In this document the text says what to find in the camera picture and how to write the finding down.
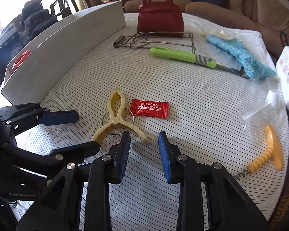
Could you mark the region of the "green handled peeler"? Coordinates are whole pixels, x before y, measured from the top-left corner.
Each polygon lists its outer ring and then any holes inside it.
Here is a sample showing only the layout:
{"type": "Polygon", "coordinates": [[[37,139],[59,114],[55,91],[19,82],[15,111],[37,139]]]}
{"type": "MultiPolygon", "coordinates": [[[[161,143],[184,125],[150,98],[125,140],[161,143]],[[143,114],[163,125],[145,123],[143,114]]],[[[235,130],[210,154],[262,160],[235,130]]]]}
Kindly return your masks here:
{"type": "Polygon", "coordinates": [[[246,79],[250,79],[250,77],[245,73],[244,67],[241,67],[240,70],[229,68],[219,64],[215,59],[203,55],[168,48],[150,48],[150,53],[155,57],[180,60],[211,69],[222,69],[246,79]]]}

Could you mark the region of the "yellow handled corkscrew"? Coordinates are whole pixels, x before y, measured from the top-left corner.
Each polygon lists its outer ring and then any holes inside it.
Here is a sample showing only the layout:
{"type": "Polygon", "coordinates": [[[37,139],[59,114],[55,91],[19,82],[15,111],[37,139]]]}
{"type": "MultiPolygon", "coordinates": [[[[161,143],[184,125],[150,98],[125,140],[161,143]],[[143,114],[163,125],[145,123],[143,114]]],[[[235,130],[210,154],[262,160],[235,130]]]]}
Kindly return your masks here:
{"type": "Polygon", "coordinates": [[[269,160],[273,161],[275,170],[279,171],[283,168],[282,148],[273,126],[268,124],[265,127],[264,132],[267,139],[267,149],[256,159],[252,160],[246,169],[233,175],[235,180],[240,180],[247,174],[255,173],[269,160]]]}

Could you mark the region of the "red candy sachet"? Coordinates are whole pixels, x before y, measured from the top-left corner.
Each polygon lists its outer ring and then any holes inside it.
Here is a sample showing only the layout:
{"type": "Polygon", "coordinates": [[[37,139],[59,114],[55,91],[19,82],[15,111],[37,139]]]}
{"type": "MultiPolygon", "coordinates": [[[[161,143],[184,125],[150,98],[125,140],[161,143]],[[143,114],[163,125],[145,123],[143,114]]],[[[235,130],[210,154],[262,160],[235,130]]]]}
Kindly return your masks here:
{"type": "Polygon", "coordinates": [[[149,116],[167,118],[169,114],[169,102],[142,101],[133,99],[130,111],[135,116],[149,116]]]}

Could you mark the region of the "brown sofa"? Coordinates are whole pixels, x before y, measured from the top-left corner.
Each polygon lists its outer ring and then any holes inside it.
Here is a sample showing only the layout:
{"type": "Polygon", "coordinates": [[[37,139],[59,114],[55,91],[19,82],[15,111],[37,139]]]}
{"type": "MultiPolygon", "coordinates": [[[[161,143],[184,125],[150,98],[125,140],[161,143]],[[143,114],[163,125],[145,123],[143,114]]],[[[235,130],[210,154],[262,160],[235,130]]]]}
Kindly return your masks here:
{"type": "Polygon", "coordinates": [[[223,8],[204,1],[174,0],[181,11],[233,29],[260,32],[268,52],[281,54],[284,41],[280,33],[289,37],[288,0],[229,0],[223,8]]]}

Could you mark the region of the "white cardboard box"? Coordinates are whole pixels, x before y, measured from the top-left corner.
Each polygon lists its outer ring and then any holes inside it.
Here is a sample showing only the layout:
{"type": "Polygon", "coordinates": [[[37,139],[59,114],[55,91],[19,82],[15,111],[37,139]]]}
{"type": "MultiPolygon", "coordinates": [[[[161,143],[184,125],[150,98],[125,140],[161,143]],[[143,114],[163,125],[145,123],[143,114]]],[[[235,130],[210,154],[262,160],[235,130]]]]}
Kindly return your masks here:
{"type": "Polygon", "coordinates": [[[121,2],[69,15],[22,49],[31,53],[15,71],[6,71],[1,94],[11,104],[42,102],[80,59],[125,26],[121,2]]]}

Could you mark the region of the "yellow plastic clothes peg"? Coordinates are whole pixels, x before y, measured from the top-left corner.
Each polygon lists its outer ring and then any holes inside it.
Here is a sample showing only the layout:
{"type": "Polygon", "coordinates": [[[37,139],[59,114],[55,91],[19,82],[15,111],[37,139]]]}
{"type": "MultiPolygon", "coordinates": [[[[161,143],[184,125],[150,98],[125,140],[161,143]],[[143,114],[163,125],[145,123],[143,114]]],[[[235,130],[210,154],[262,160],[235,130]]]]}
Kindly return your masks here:
{"type": "Polygon", "coordinates": [[[107,110],[109,113],[109,120],[106,124],[102,124],[102,127],[93,135],[91,141],[100,142],[113,128],[122,125],[131,129],[142,140],[143,143],[148,144],[149,139],[145,133],[131,122],[124,120],[126,112],[126,98],[119,88],[116,88],[109,96],[107,101],[107,110]],[[114,111],[116,101],[120,99],[121,104],[117,112],[114,111]]]}

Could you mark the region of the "dark red handbag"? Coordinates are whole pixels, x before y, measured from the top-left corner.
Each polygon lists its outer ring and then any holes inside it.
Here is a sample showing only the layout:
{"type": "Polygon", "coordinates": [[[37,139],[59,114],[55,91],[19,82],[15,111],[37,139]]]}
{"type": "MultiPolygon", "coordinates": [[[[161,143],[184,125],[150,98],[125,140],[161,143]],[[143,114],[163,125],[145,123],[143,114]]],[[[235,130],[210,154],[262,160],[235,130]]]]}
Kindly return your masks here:
{"type": "Polygon", "coordinates": [[[138,33],[182,37],[184,31],[181,9],[173,0],[143,0],[138,13],[138,33]]]}

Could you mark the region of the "chair with folded clothes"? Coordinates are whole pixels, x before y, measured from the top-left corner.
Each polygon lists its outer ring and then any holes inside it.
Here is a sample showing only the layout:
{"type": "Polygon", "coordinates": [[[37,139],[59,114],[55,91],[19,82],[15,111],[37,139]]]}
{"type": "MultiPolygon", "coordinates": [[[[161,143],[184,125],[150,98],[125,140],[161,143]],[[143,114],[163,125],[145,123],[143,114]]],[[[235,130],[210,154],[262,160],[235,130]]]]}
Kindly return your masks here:
{"type": "Polygon", "coordinates": [[[71,15],[69,7],[65,7],[64,0],[56,0],[45,9],[42,0],[26,2],[20,14],[20,28],[11,23],[0,36],[0,47],[23,48],[36,36],[55,24],[57,17],[66,18],[71,15]]]}

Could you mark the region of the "clear plastic bag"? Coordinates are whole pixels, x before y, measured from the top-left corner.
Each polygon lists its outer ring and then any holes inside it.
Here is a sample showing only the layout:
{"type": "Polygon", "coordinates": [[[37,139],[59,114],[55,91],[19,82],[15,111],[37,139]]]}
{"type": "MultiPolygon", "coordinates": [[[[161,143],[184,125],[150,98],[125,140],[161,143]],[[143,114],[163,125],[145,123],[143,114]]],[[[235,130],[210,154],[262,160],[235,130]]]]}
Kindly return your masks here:
{"type": "Polygon", "coordinates": [[[263,82],[266,85],[265,90],[255,94],[253,103],[243,111],[244,130],[251,130],[254,125],[265,127],[271,124],[281,105],[278,79],[266,78],[263,82]]]}

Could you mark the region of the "striped white tablecloth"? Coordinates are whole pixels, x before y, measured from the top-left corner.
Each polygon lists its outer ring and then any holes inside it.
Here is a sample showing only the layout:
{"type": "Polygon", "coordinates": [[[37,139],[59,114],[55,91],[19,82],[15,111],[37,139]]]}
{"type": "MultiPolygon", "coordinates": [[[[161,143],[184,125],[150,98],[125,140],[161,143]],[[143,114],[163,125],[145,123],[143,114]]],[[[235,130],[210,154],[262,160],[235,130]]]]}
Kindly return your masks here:
{"type": "Polygon", "coordinates": [[[243,111],[264,91],[263,80],[247,80],[221,70],[153,57],[147,49],[114,48],[120,35],[136,32],[136,14],[126,26],[80,59],[41,103],[51,110],[77,110],[75,124],[37,126],[17,137],[18,145],[39,154],[89,141],[107,119],[114,89],[132,99],[169,102],[165,119],[137,116],[148,137],[131,136],[126,175],[109,187],[113,230],[175,230],[179,187],[162,171],[158,134],[166,132],[181,152],[202,164],[221,163],[231,174],[245,169],[267,146],[265,127],[244,130],[243,111]]]}

